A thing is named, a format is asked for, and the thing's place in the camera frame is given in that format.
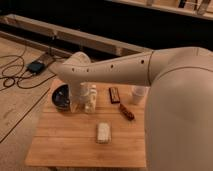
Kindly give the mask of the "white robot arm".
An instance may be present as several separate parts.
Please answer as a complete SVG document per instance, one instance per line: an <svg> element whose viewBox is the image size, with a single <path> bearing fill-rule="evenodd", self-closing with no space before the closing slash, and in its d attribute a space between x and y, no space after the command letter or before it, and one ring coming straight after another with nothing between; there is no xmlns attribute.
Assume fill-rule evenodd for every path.
<svg viewBox="0 0 213 171"><path fill-rule="evenodd" d="M77 52L57 69L73 103L84 82L147 86L148 171L213 171L213 52L153 50L99 62Z"/></svg>

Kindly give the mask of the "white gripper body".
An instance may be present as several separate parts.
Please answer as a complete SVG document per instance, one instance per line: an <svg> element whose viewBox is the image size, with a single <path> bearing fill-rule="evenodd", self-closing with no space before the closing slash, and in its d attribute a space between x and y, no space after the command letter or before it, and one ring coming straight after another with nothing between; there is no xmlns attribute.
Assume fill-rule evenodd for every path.
<svg viewBox="0 0 213 171"><path fill-rule="evenodd" d="M89 93L89 85L86 82L69 84L69 100L70 110L76 113L78 109L82 108L87 100Z"/></svg>

